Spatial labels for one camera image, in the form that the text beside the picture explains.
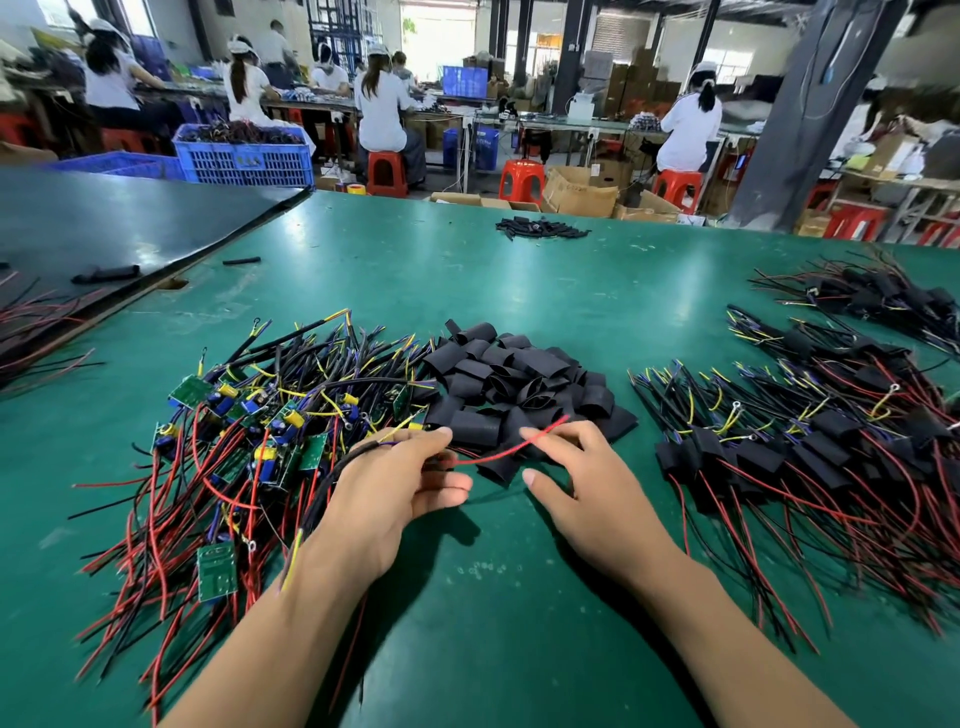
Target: red wire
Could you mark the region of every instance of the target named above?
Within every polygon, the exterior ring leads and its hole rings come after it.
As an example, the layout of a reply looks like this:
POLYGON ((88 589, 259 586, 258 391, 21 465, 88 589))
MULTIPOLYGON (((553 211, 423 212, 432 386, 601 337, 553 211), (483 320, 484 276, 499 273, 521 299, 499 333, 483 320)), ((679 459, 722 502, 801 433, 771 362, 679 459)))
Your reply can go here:
POLYGON ((532 442, 543 437, 543 435, 545 435, 547 432, 549 432, 552 429, 555 429, 556 427, 559 427, 569 419, 570 419, 569 415, 563 415, 557 422, 545 427, 536 435, 531 437, 529 440, 524 440, 519 445, 514 445, 512 448, 507 448, 503 450, 503 452, 498 452, 496 455, 488 455, 487 457, 478 457, 473 460, 457 460, 456 462, 453 463, 453 467, 459 468, 461 465, 480 465, 481 463, 490 463, 493 460, 499 460, 501 457, 507 457, 508 455, 513 455, 515 452, 518 452, 526 448, 532 442))

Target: finger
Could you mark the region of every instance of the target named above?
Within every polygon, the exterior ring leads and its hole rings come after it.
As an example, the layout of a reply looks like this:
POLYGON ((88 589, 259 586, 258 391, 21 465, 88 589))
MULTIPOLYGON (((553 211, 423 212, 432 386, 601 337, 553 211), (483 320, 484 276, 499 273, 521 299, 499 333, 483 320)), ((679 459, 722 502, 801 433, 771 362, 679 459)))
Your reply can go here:
POLYGON ((456 508, 467 502, 469 491, 460 488, 442 488, 439 491, 421 491, 417 493, 410 505, 413 515, 418 519, 424 513, 439 511, 441 508, 456 508))
POLYGON ((466 473, 424 473, 420 477, 420 490, 436 491, 441 488, 459 488, 462 491, 468 491, 473 487, 473 478, 466 473))
POLYGON ((567 442, 562 437, 557 437, 553 432, 543 434, 533 427, 521 427, 520 437, 529 440, 535 448, 543 450, 558 463, 567 467, 575 463, 578 458, 583 457, 584 454, 576 445, 567 442))
POLYGON ((527 489, 540 502, 540 505, 546 508, 560 532, 566 535, 577 501, 564 493, 551 478, 532 468, 523 471, 523 482, 527 484, 527 489))
POLYGON ((446 450, 452 439, 453 430, 449 427, 440 427, 429 432, 415 430, 408 440, 394 445, 395 457, 420 469, 427 458, 446 450))
POLYGON ((590 420, 575 423, 563 423, 550 430, 551 435, 560 435, 565 440, 573 440, 584 450, 606 448, 610 446, 600 428, 590 420))

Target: green workbench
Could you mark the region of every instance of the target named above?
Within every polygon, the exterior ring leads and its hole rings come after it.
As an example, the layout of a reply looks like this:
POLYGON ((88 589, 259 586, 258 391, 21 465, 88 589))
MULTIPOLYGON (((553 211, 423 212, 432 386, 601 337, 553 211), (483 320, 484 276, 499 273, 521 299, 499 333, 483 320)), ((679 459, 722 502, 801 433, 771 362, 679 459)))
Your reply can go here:
MULTIPOLYGON (((57 353, 95 347, 106 366, 0 401, 3 725, 145 723, 147 693, 136 679, 156 654, 158 633, 130 650, 103 683, 95 676, 73 681, 88 650, 71 638, 112 604, 108 593, 118 583, 111 573, 78 575, 79 556, 119 539, 126 506, 68 522, 68 514, 125 495, 70 484, 133 477, 131 462, 142 458, 131 440, 150 441, 156 422, 169 416, 166 395, 196 368, 201 349, 208 347, 208 362, 226 356, 254 317, 286 329, 350 306, 358 325, 385 324, 395 336, 438 334, 452 317, 461 325, 490 321, 538 345, 562 347, 605 372, 618 402, 640 415, 640 426, 616 448, 679 539, 680 509, 653 455, 659 434, 626 369, 677 357, 694 370, 716 366, 729 374, 734 360, 762 361, 727 331, 727 303, 775 325, 788 315, 816 314, 750 290, 754 268, 787 272, 816 255, 853 249, 585 218, 566 218, 592 229, 585 239, 511 242, 494 230, 501 216, 317 193, 189 270, 185 288, 136 301, 57 353), (221 265, 248 255, 263 262, 221 265)), ((960 254, 896 253, 917 282, 957 292, 960 254)), ((924 364, 941 358, 924 347, 921 357, 924 364)), ((952 392, 960 388, 958 374, 947 364, 935 377, 952 392)), ((711 521, 696 518, 715 538, 711 521)), ((960 652, 949 637, 933 637, 893 600, 838 586, 832 577, 842 570, 825 560, 818 578, 835 620, 829 634, 803 576, 761 529, 756 534, 762 566, 822 653, 799 643, 797 664, 855 721, 957 723, 960 652)), ((695 553, 705 560, 700 548, 695 553)), ((479 479, 463 508, 407 530, 394 570, 372 590, 336 712, 341 724, 700 725, 696 693, 656 632, 604 580, 585 583, 578 571, 519 479, 507 490, 479 479)), ((728 586, 746 605, 747 593, 728 586)), ((318 701, 318 724, 326 720, 326 702, 318 701)))

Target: yellow capacitor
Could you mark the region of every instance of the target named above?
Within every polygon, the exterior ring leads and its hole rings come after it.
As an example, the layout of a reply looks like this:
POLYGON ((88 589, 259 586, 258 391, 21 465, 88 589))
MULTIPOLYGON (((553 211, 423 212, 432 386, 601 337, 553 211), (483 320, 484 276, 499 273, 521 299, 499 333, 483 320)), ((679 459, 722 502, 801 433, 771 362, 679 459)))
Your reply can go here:
POLYGON ((300 412, 292 409, 283 416, 283 422, 294 427, 303 427, 305 420, 300 412))

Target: plastic stool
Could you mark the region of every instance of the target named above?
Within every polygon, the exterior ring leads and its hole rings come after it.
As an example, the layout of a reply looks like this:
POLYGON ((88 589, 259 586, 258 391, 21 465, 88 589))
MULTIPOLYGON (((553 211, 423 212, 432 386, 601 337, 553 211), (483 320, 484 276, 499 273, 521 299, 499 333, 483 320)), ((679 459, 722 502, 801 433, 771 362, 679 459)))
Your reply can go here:
POLYGON ((29 116, 18 113, 0 113, 0 141, 18 147, 43 149, 40 127, 29 116))
POLYGON ((654 194, 676 205, 689 215, 697 208, 703 181, 704 176, 699 172, 675 172, 672 169, 664 169, 657 175, 657 181, 654 182, 654 194), (688 187, 693 187, 693 202, 684 205, 684 196, 688 187))
POLYGON ((370 152, 367 193, 378 197, 407 196, 407 176, 403 171, 403 157, 398 152, 370 152), (383 181, 385 172, 390 176, 388 182, 383 181))
POLYGON ((158 151, 156 139, 149 132, 102 129, 101 138, 104 141, 104 149, 108 152, 139 152, 142 155, 151 155, 158 151))
POLYGON ((508 159, 500 176, 501 200, 513 203, 539 203, 546 186, 543 165, 532 159, 508 159))
POLYGON ((880 226, 886 216, 887 211, 885 209, 843 203, 835 207, 830 214, 830 222, 824 232, 824 237, 872 242, 880 231, 880 226), (863 236, 858 237, 861 230, 863 230, 863 236))
MULTIPOLYGON (((956 219, 960 217, 960 212, 951 212, 946 215, 946 217, 951 217, 956 219)), ((940 237, 943 231, 948 227, 947 223, 930 223, 926 226, 924 234, 921 235, 920 240, 917 242, 917 245, 931 245, 934 240, 940 237)), ((960 229, 954 228, 953 232, 950 233, 941 244, 942 248, 952 248, 953 243, 957 240, 960 240, 960 229)))

